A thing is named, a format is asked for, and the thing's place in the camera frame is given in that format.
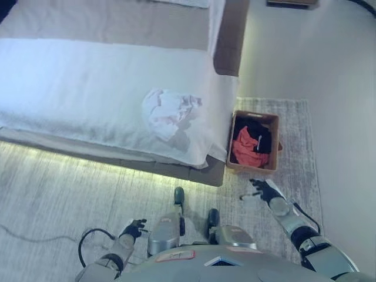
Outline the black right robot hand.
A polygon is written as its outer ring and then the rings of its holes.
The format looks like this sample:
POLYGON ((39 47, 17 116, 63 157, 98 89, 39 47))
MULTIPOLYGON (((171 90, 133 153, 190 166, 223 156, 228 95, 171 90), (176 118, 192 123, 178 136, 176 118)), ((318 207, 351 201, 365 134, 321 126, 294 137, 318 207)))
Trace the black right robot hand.
POLYGON ((286 199, 271 179, 250 179, 249 182, 255 191, 239 196, 240 200, 244 200, 246 197, 259 196, 264 202, 269 204, 273 198, 286 199))

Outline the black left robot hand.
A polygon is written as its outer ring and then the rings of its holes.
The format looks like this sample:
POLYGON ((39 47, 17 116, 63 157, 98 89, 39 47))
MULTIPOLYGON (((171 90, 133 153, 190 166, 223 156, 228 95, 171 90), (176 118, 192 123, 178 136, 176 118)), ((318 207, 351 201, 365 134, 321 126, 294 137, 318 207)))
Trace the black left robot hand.
POLYGON ((136 240, 142 235, 143 232, 147 232, 145 229, 146 223, 146 219, 132 220, 130 224, 125 227, 124 231, 120 233, 119 237, 130 235, 136 240))

